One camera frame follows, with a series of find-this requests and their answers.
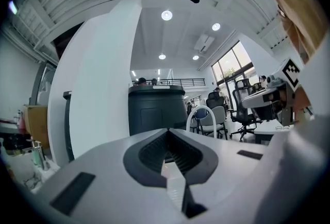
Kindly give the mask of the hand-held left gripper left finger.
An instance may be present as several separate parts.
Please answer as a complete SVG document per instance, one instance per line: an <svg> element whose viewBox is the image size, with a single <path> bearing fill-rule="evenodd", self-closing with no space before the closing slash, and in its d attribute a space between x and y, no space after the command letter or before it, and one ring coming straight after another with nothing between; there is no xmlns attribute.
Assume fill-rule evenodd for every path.
<svg viewBox="0 0 330 224"><path fill-rule="evenodd" d="M159 130L98 145L59 169L37 192L48 223L179 223L180 210L165 188L137 183L125 170L125 151ZM70 215L51 203L80 172L95 176Z"/></svg>

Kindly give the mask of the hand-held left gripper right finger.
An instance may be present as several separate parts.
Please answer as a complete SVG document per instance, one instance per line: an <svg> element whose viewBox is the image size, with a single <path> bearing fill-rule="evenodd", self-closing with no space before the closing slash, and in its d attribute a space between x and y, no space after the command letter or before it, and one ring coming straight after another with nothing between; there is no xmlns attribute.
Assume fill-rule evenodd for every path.
<svg viewBox="0 0 330 224"><path fill-rule="evenodd" d="M169 140L181 152L195 145L203 155L193 153L201 184L189 184L186 199L198 214L188 218L178 212L169 214L171 222L256 222L263 190L258 168L268 147L232 140L220 140L184 130L170 129Z"/></svg>

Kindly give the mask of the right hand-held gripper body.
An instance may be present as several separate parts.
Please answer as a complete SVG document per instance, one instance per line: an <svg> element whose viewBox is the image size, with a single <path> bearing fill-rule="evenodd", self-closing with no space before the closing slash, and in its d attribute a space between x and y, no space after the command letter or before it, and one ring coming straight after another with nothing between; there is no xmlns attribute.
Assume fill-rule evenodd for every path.
<svg viewBox="0 0 330 224"><path fill-rule="evenodd" d="M292 125L294 123L293 104L295 91L300 84L298 80L299 73L299 67L291 58L288 58L280 64L276 72L267 77L267 89L277 88L277 92L270 95L269 99L273 101L277 120L282 125ZM284 104L280 101L280 90L285 90L287 93L287 102Z"/></svg>

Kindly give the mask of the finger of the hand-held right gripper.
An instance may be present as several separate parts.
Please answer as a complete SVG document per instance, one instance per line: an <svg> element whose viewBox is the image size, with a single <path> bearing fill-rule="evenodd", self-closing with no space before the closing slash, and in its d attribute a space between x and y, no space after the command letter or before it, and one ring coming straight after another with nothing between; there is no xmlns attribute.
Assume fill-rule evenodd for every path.
<svg viewBox="0 0 330 224"><path fill-rule="evenodd" d="M277 119L275 105L269 99L270 95L277 92L277 88L270 88L258 91L241 101L241 105L246 109L252 109L260 120Z"/></svg>

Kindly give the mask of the person's right forearm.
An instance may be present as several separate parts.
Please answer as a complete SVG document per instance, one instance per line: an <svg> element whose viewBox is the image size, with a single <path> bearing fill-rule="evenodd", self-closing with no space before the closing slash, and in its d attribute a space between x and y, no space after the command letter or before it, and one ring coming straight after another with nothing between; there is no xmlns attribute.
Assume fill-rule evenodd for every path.
<svg viewBox="0 0 330 224"><path fill-rule="evenodd" d="M293 111L297 113L303 110L304 108L308 108L309 106L311 106L311 104L307 94L305 93L302 87L298 87L297 90L295 91Z"/></svg>

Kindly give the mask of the green pump dispenser bottle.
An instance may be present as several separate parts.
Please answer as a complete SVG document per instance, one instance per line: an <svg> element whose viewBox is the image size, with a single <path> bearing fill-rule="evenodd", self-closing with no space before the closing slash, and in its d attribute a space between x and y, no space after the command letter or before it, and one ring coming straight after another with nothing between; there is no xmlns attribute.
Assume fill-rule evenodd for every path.
<svg viewBox="0 0 330 224"><path fill-rule="evenodd" d="M47 171L49 169L48 163L45 159L45 155L43 152L43 147L40 141L31 140L32 145L32 153L33 153L33 161L34 164L41 168L43 171Z"/></svg>

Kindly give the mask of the red bottle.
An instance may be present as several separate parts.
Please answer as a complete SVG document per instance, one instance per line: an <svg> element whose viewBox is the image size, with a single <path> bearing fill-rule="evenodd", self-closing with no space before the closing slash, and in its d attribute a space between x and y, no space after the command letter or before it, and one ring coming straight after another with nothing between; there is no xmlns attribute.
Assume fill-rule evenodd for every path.
<svg viewBox="0 0 330 224"><path fill-rule="evenodd" d="M23 112L21 110L19 110L19 114L18 114L18 129L21 134L26 133L25 121L23 117Z"/></svg>

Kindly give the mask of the white desk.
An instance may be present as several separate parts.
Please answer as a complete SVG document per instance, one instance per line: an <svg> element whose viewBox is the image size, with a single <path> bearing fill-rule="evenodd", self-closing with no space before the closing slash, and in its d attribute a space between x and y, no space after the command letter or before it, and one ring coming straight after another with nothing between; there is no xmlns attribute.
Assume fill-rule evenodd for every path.
<svg viewBox="0 0 330 224"><path fill-rule="evenodd" d="M271 138L273 135L277 133L285 133L287 131L276 131L276 126L283 126L281 123L279 123L276 119L266 121L264 120L261 124L258 124L257 127L254 130L255 134L255 143L261 144L262 141L271 141Z"/></svg>

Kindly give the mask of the large glass window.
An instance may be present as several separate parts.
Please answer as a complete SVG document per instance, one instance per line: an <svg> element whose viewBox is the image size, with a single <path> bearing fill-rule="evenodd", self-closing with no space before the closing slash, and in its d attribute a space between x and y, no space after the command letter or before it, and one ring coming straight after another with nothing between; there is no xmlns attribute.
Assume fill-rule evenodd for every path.
<svg viewBox="0 0 330 224"><path fill-rule="evenodd" d="M243 75L243 71L254 68L254 65L240 41L212 65L213 75L217 83L235 75Z"/></svg>

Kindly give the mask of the white arched faucet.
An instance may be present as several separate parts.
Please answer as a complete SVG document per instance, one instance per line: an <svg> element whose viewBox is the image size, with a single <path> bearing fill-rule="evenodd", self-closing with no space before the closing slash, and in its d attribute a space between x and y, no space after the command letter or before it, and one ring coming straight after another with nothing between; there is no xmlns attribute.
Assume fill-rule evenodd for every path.
<svg viewBox="0 0 330 224"><path fill-rule="evenodd" d="M216 139L217 138L217 127L216 127L216 118L213 113L213 111L208 107L208 106L197 106L195 107L188 115L187 122L186 122L186 131L190 132L190 124L191 124L191 119L193 115L199 110L199 109L205 109L208 111L208 113L212 117L212 122L213 122L213 137Z"/></svg>

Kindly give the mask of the dark blue chair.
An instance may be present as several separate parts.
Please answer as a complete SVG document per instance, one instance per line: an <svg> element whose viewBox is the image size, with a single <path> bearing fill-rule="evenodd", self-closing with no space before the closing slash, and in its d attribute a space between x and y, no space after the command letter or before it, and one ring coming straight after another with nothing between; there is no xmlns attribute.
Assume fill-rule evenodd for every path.
<svg viewBox="0 0 330 224"><path fill-rule="evenodd" d="M194 113L190 123L190 128L192 129L192 132L195 132L197 134L200 133L200 119L205 118L207 114L208 111L206 109L199 109Z"/></svg>

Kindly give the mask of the person's mustard shirt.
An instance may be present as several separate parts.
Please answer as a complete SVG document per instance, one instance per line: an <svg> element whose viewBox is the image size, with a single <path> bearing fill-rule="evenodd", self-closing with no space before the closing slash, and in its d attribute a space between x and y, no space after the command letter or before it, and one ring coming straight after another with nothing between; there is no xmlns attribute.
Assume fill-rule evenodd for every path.
<svg viewBox="0 0 330 224"><path fill-rule="evenodd" d="M276 0L283 28L303 63L315 54L330 29L318 0Z"/></svg>

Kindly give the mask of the marble-pattern counter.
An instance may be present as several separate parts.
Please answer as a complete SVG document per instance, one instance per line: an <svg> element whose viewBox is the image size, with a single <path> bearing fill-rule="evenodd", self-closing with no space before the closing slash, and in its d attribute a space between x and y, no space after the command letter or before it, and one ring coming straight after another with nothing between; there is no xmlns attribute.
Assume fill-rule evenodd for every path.
<svg viewBox="0 0 330 224"><path fill-rule="evenodd" d="M33 174L31 177L23 181L24 186L32 193L37 193L38 190L48 181L61 167L52 161L48 161L48 170L43 170L41 167L33 165Z"/></svg>

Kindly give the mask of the large black cabinet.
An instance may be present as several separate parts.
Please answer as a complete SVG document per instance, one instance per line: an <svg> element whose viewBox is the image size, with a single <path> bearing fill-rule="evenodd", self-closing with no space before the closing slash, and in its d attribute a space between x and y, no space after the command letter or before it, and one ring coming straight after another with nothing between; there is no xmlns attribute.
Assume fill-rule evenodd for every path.
<svg viewBox="0 0 330 224"><path fill-rule="evenodd" d="M155 129L185 129L188 118L185 90L177 85L146 85L128 91L129 133Z"/></svg>

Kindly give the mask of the black balcony railing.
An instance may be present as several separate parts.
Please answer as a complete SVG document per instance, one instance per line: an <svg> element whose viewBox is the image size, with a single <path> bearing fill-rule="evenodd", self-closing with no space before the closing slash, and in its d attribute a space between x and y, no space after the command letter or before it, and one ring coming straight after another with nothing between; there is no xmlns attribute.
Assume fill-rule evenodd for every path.
<svg viewBox="0 0 330 224"><path fill-rule="evenodd" d="M146 84L152 85L152 79L147 79ZM204 87L206 85L206 82L204 78L157 79L157 85L176 85L181 87Z"/></svg>

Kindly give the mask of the brown cardboard box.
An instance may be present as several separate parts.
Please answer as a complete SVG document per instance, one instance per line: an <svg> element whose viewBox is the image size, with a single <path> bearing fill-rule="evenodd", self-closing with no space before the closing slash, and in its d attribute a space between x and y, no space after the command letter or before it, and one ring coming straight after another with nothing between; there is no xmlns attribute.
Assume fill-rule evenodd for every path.
<svg viewBox="0 0 330 224"><path fill-rule="evenodd" d="M50 147L47 129L47 106L25 105L24 121L27 132L31 137L41 142L43 148Z"/></svg>

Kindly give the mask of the white ceiling air conditioner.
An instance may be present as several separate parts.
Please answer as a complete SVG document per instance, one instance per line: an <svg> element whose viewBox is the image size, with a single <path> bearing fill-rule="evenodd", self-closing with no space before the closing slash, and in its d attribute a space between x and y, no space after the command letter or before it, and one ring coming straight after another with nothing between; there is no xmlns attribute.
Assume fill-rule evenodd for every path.
<svg viewBox="0 0 330 224"><path fill-rule="evenodd" d="M200 35L194 46L194 49L197 50L199 53L203 53L208 50L214 40L215 39L209 35Z"/></svg>

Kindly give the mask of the black table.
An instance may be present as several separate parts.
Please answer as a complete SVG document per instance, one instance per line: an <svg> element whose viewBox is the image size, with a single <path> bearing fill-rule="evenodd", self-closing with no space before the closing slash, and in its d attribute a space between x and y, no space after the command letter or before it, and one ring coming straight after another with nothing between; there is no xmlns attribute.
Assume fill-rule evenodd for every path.
<svg viewBox="0 0 330 224"><path fill-rule="evenodd" d="M23 150L31 147L30 134L25 130L20 130L17 124L3 123L0 121L0 138L6 150Z"/></svg>

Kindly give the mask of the grey glass-door cabinet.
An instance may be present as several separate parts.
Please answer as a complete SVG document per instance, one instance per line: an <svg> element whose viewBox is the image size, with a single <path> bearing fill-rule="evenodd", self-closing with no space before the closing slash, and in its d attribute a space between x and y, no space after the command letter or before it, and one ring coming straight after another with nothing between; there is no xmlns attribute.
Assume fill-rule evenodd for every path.
<svg viewBox="0 0 330 224"><path fill-rule="evenodd" d="M51 85L53 82L56 68L56 65L52 64L49 61L42 62L39 65L32 87L32 93L29 98L30 105L48 105Z"/></svg>

